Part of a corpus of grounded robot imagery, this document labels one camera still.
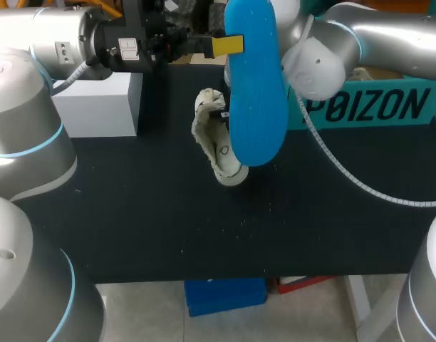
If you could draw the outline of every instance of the white coiled cable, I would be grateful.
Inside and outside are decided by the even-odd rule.
[[[359,188],[362,190],[368,192],[369,194],[381,198],[382,200],[405,205],[407,207],[418,207],[418,208],[433,208],[436,207],[436,201],[430,201],[430,202],[418,202],[418,201],[410,201],[407,199],[401,199],[397,197],[392,197],[386,194],[383,194],[382,192],[379,192],[372,187],[369,187],[368,185],[362,183],[360,180],[358,180],[354,175],[352,175],[338,160],[335,158],[335,156],[332,154],[332,152],[328,149],[326,146],[324,140],[319,135],[318,131],[316,130],[313,121],[310,119],[310,115],[308,114],[307,109],[305,108],[305,105],[303,104],[302,97],[296,92],[296,99],[297,103],[299,105],[299,108],[302,112],[303,118],[305,119],[305,122],[308,126],[308,129],[310,130],[311,134],[315,138],[316,142],[319,144],[319,147],[324,151],[324,153],[327,155],[327,157],[331,160],[331,162],[343,173],[351,182],[356,184]]]
[[[76,82],[89,68],[91,68],[87,61],[83,62],[79,65],[77,69],[74,70],[71,76],[68,77],[68,79],[62,84],[60,84],[58,87],[53,88],[52,95],[57,95],[61,93],[63,90],[69,88],[74,82]]]

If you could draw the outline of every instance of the sticker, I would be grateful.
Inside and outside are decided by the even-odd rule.
[[[135,38],[118,39],[121,50],[121,58],[124,61],[138,61],[139,53],[137,52],[137,41]]]
[[[169,11],[173,12],[178,9],[178,5],[174,2],[174,0],[166,0],[164,2],[164,7]]]

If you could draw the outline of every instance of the cable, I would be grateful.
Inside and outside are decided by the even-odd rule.
[[[23,7],[26,7],[27,4],[28,4],[28,0],[18,0],[17,5],[16,5],[16,9],[21,9]],[[0,0],[0,9],[8,9],[8,8],[9,8],[9,6],[7,6],[7,1]]]
[[[356,177],[354,177],[338,160],[335,158],[335,156],[332,154],[332,152],[328,149],[326,146],[324,140],[319,135],[318,131],[316,130],[313,121],[310,119],[310,115],[308,114],[307,109],[305,108],[305,105],[303,104],[302,97],[296,92],[296,99],[297,103],[299,105],[299,108],[302,112],[303,118],[306,121],[306,124],[308,126],[308,129],[310,130],[311,134],[315,138],[316,142],[319,144],[319,147],[324,151],[324,153],[328,156],[328,158],[331,160],[331,162],[343,173],[351,182],[353,182],[355,185],[357,185],[362,190],[368,192],[369,194],[376,196],[378,198],[381,198],[382,200],[405,205],[407,207],[418,207],[418,208],[432,208],[436,207],[436,201],[431,202],[417,202],[417,201],[410,201],[407,199],[400,199],[397,197],[392,197],[389,195],[385,195],[382,192],[379,192],[368,185],[363,184],[360,180],[358,180]]]
[[[101,1],[101,0],[80,0],[80,1],[66,0],[66,1],[67,2],[89,2],[91,4],[95,4],[96,6],[101,7],[104,11],[108,12],[111,16],[114,16],[115,18],[120,18],[121,16],[123,16],[119,11],[117,11],[113,7],[107,5],[104,1]]]
[[[99,63],[99,58],[93,56],[87,59],[85,62],[79,65],[77,69],[74,70],[71,76],[69,76],[66,81],[55,87],[52,92],[52,96],[61,93],[63,90],[69,88],[74,82],[76,82],[89,68]]]

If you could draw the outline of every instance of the blue shoe sole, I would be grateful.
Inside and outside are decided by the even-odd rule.
[[[289,116],[274,9],[268,0],[230,0],[224,24],[227,35],[244,35],[245,49],[229,55],[232,148],[243,165],[263,165],[283,144]]]

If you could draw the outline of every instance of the robotic arm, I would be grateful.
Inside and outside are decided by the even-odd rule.
[[[310,100],[334,96],[357,65],[436,80],[436,16],[342,3],[279,27],[279,43],[292,87]]]
[[[339,4],[315,19],[300,15],[296,1],[272,1],[284,72],[306,98],[330,98],[357,65],[436,80],[436,16]],[[51,100],[52,78],[101,80],[111,72],[152,72],[183,53],[243,51],[242,37],[191,36],[166,22],[163,8],[163,1],[127,0],[124,17],[112,21],[98,8],[0,10],[0,197],[52,190],[76,169]],[[99,293],[4,199],[0,341],[99,341]],[[436,220],[411,275],[398,306],[400,334],[407,342],[436,341]]]

